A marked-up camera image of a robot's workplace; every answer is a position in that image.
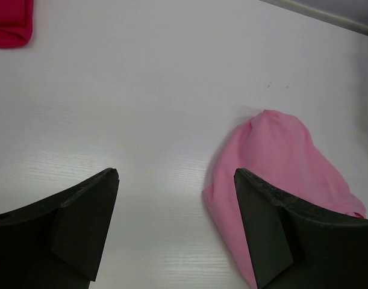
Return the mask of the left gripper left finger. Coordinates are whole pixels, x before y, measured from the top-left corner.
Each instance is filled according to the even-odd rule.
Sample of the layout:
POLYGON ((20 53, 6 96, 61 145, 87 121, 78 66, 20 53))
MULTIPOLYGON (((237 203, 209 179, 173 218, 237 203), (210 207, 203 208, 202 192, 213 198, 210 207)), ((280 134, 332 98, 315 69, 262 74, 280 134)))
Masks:
POLYGON ((0 214, 0 288, 89 288, 96 280, 119 175, 107 168, 0 214))

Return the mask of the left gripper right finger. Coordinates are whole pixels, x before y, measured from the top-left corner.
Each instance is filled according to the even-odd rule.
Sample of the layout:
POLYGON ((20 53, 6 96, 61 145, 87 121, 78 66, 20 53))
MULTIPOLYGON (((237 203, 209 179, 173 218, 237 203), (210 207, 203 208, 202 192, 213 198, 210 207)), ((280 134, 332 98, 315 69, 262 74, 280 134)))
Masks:
POLYGON ((368 288, 368 219, 314 205, 246 169, 234 182, 258 288, 368 288))

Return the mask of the pink t shirt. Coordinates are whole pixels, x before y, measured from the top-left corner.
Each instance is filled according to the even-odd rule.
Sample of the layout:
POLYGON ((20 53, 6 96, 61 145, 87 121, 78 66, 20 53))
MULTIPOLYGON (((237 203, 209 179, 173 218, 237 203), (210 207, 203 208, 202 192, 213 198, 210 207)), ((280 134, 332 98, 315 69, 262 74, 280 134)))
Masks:
POLYGON ((239 168, 320 207, 354 217, 366 215, 362 201, 315 147, 309 130, 297 117, 264 110, 239 125, 223 147, 211 183, 202 195, 222 240, 251 288, 257 285, 234 183, 239 168))

